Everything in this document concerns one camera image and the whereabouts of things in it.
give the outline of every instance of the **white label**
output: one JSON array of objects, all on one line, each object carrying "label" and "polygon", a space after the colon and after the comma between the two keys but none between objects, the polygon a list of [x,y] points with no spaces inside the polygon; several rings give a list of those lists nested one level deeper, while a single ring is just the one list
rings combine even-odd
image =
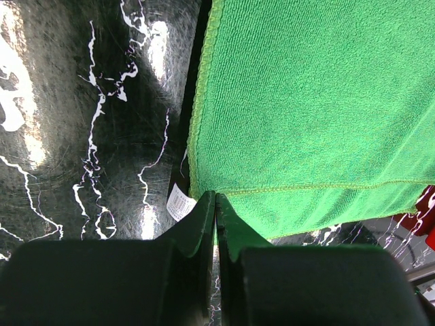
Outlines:
[{"label": "white label", "polygon": [[174,183],[171,195],[169,196],[166,208],[177,222],[185,217],[195,207],[196,200],[187,197]]}]

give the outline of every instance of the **glossy black surface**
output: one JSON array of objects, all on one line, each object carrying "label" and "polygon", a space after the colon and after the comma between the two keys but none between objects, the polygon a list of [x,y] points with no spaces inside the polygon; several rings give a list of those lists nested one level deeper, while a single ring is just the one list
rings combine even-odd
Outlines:
[{"label": "glossy black surface", "polygon": [[4,257],[36,238],[149,239],[175,223],[171,145],[198,8],[0,1]]}]

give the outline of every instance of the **towel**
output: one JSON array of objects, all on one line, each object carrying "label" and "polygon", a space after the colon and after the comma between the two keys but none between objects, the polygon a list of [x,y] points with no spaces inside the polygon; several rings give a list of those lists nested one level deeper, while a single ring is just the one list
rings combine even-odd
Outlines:
[{"label": "towel", "polygon": [[188,139],[194,198],[263,237],[415,212],[435,183],[435,5],[214,0]]}]

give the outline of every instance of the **towel hem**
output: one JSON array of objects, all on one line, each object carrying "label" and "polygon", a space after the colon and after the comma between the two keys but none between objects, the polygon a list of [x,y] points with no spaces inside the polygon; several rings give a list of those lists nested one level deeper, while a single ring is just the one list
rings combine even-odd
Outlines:
[{"label": "towel hem", "polygon": [[378,183],[375,185],[358,185],[358,184],[350,184],[350,183],[324,183],[319,185],[290,185],[290,186],[277,186],[277,187],[261,187],[255,189],[215,189],[216,192],[221,194],[225,194],[227,196],[241,196],[241,195],[250,195],[250,194],[259,194],[259,193],[267,193],[267,192],[285,192],[288,190],[297,190],[297,189],[321,189],[321,188],[343,188],[343,189],[374,189],[379,188],[384,185],[390,183],[413,183],[420,185],[432,185],[435,184],[435,180],[391,180],[385,181],[382,183]]},{"label": "towel hem", "polygon": [[198,79],[196,81],[196,93],[192,109],[192,117],[190,119],[190,129],[187,145],[190,169],[190,196],[193,198],[199,197],[196,146],[198,141],[198,135],[200,132],[200,124],[205,102],[205,91],[207,89],[211,61],[213,59],[213,49],[216,43],[216,39],[218,37],[223,7],[224,0],[213,0],[211,4],[209,20],[207,22],[207,28],[205,31],[203,51],[201,53],[198,68]]}]

